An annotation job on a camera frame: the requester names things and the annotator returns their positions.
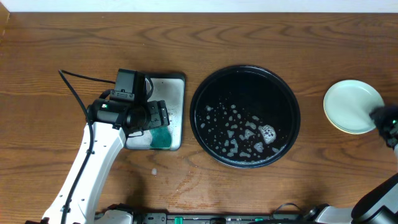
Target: small white object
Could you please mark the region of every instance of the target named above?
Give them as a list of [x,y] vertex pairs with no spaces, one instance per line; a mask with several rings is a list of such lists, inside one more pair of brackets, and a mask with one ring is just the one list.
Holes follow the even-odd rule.
[[326,92],[323,109],[328,120],[339,130],[363,134],[376,126],[369,113],[384,106],[380,94],[370,85],[358,80],[344,80]]

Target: wooden tabletop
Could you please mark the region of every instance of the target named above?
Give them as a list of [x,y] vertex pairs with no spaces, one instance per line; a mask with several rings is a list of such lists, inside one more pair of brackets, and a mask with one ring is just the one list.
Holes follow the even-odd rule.
[[[40,220],[75,159],[85,119],[57,70],[114,80],[119,68],[187,75],[182,147],[123,149],[98,210],[113,203],[176,213],[269,213],[285,202],[349,207],[396,173],[377,131],[334,128],[323,96],[337,81],[398,102],[396,14],[12,13],[0,44],[0,223]],[[189,106],[228,65],[272,70],[302,121],[293,148],[258,169],[226,167],[197,143]],[[112,85],[69,77],[86,105]],[[157,176],[151,170],[157,169]]]

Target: white background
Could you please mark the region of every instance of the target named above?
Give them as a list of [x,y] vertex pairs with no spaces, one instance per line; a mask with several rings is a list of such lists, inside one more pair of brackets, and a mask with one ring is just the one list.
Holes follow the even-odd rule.
[[0,0],[10,12],[398,12],[398,0]]

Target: black plate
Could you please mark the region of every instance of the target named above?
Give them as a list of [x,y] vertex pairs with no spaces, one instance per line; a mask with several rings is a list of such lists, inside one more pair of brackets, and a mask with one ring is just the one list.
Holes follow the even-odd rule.
[[197,141],[216,160],[255,168],[275,162],[292,147],[299,134],[300,109],[292,90],[276,74],[239,65],[203,81],[191,102],[190,121]]

